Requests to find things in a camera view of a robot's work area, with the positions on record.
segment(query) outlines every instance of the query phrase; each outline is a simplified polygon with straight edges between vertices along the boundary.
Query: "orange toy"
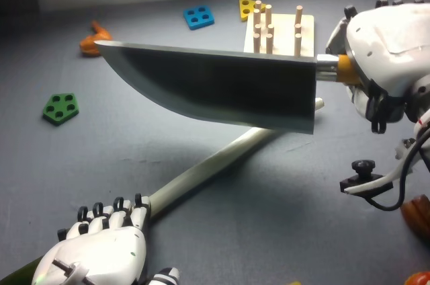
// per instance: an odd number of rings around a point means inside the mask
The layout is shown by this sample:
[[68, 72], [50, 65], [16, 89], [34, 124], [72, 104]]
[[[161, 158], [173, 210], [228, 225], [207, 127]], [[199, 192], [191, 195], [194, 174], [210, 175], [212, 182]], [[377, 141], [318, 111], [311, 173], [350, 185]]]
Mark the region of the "orange toy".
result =
[[412, 275], [404, 285], [427, 285], [430, 282], [430, 272], [423, 272]]
[[88, 35], [84, 38], [81, 43], [81, 51], [83, 54], [91, 55], [91, 56], [99, 56], [100, 52], [94, 44], [94, 41], [97, 40], [112, 40], [112, 35], [103, 27], [101, 27], [96, 21], [91, 22], [91, 26], [95, 32], [94, 35]]

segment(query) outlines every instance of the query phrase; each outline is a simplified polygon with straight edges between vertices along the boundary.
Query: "red object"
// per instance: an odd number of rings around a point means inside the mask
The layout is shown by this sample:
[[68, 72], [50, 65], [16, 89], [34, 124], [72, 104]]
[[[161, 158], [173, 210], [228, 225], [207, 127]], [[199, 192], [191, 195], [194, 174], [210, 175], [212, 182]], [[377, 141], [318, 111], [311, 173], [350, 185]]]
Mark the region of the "red object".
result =
[[427, 285], [430, 282], [430, 272], [413, 274], [404, 285]]

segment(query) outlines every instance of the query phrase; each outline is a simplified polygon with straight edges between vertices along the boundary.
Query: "blue square block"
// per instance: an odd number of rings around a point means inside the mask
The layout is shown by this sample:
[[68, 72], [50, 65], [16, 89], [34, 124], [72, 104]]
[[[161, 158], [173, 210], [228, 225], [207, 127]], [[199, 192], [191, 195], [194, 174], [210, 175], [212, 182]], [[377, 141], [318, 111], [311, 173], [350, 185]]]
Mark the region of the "blue square block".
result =
[[215, 23], [214, 16], [208, 6], [196, 6], [183, 11], [183, 16], [191, 30], [204, 28]]

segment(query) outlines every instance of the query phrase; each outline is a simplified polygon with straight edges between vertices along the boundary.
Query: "gray table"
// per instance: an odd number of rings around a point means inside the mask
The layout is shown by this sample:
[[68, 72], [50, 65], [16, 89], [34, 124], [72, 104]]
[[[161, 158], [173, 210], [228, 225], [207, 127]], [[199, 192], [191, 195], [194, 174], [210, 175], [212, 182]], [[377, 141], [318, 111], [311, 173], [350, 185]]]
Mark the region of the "gray table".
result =
[[[315, 16], [315, 50], [324, 52], [343, 7], [375, 0], [262, 0], [275, 13], [296, 5]], [[209, 5], [214, 26], [189, 31], [181, 15]], [[238, 0], [186, 0], [58, 12], [3, 20], [0, 39], [0, 278], [45, 254], [80, 205], [151, 194], [245, 132], [200, 122], [145, 99], [102, 58], [78, 43], [93, 18], [115, 39], [241, 51]], [[81, 113], [58, 128], [41, 119], [53, 93], [73, 92]], [[150, 272], [181, 270], [183, 284], [402, 284], [430, 269], [430, 253], [399, 211], [378, 211], [339, 192], [350, 163], [371, 158], [377, 172], [396, 165], [394, 147], [408, 120], [385, 135], [350, 104], [345, 88], [318, 83], [326, 107], [313, 136], [285, 134], [159, 219], [150, 233]], [[429, 192], [422, 164], [407, 200]], [[397, 189], [378, 199], [389, 204]]]

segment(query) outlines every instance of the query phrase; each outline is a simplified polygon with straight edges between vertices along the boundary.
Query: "toy block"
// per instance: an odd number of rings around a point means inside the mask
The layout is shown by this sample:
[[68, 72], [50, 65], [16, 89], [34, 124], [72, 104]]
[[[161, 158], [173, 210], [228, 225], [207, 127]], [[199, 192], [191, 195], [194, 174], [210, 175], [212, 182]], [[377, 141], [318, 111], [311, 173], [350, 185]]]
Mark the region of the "toy block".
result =
[[299, 6], [295, 14], [274, 14], [266, 5], [265, 13], [249, 13], [243, 52], [313, 57], [314, 17], [302, 10]]
[[79, 113], [74, 93], [58, 93], [51, 95], [43, 108], [43, 118], [55, 126], [64, 124]]
[[183, 16], [191, 30], [204, 28], [215, 23], [214, 16], [208, 6], [196, 6], [183, 11]]
[[[261, 1], [257, 1], [257, 2], [259, 2], [258, 5], [261, 4], [260, 11], [265, 11], [266, 10], [266, 4], [263, 4]], [[248, 14], [254, 12], [254, 8], [256, 8], [255, 3], [256, 3], [256, 1], [253, 1], [253, 0], [239, 0], [239, 9], [241, 11], [242, 22], [248, 20]]]

